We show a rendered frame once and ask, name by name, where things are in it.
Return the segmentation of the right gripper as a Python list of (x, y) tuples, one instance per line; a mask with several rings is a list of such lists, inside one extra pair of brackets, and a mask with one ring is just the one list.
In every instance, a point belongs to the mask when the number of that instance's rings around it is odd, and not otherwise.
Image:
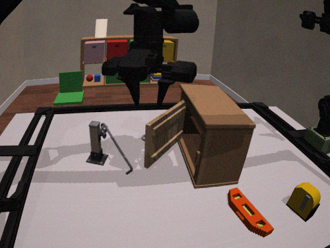
[(316, 23), (321, 27), (321, 32), (328, 32), (326, 34), (330, 34), (329, 15), (322, 15), (322, 17), (318, 17), (313, 11), (304, 11), (303, 14), (300, 14), (300, 18), (302, 20), (302, 28), (313, 30)]

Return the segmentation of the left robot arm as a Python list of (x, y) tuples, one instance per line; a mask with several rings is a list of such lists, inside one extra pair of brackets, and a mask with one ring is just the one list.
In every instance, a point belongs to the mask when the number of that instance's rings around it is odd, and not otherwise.
[[(21, 1), (0, 0), (0, 25)], [(136, 3), (132, 3), (123, 13), (134, 15), (134, 36), (161, 36), (163, 29), (169, 34), (194, 33), (199, 27), (199, 19), (193, 10), (193, 5), (179, 7), (176, 0), (132, 1)], [(150, 7), (140, 7), (137, 3), (148, 3), (146, 5)], [(161, 8), (162, 11), (157, 11), (155, 8)], [(118, 65), (123, 80), (144, 81), (149, 74), (158, 72), (161, 61), (154, 44), (147, 44), (146, 48), (138, 48), (136, 43), (130, 43), (128, 53)]]

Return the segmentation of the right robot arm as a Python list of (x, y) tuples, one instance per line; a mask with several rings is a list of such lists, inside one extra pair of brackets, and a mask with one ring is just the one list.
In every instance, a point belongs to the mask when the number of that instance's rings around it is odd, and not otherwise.
[[(322, 15), (330, 16), (330, 0), (324, 0), (323, 4), (325, 13), (322, 13)], [(320, 99), (318, 109), (320, 120), (317, 128), (313, 129), (323, 137), (330, 137), (330, 95)]]

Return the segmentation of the orange torpedo level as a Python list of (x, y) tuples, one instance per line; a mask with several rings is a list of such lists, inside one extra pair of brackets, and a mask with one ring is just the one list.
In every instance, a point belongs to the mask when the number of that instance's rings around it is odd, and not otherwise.
[(250, 232), (266, 237), (274, 230), (237, 187), (229, 190), (228, 204)]

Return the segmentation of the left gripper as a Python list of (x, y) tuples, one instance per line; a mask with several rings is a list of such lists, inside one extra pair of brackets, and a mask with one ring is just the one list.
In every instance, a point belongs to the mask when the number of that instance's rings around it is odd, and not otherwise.
[[(160, 109), (162, 105), (169, 85), (174, 84), (175, 82), (192, 83), (196, 77), (197, 66), (194, 62), (176, 61), (173, 65), (162, 64), (164, 61), (164, 57), (162, 56), (164, 43), (163, 35), (133, 36), (133, 41), (131, 43), (136, 43), (138, 48), (146, 48), (147, 44), (154, 44), (155, 50), (160, 56), (161, 66), (158, 73), (161, 73), (162, 77), (158, 80), (158, 109)], [(123, 80), (121, 78), (118, 64), (122, 58), (123, 57), (113, 57), (105, 61), (102, 65), (102, 75), (114, 76), (118, 72), (117, 79), (122, 80), (127, 85), (135, 105), (138, 106), (140, 98), (140, 81)]]

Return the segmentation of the brown wooden cabinet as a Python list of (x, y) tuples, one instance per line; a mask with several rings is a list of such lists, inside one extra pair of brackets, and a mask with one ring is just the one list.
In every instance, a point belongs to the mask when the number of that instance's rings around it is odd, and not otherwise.
[(146, 124), (144, 168), (178, 142), (194, 189), (238, 184), (256, 124), (218, 86), (180, 88), (180, 102)]

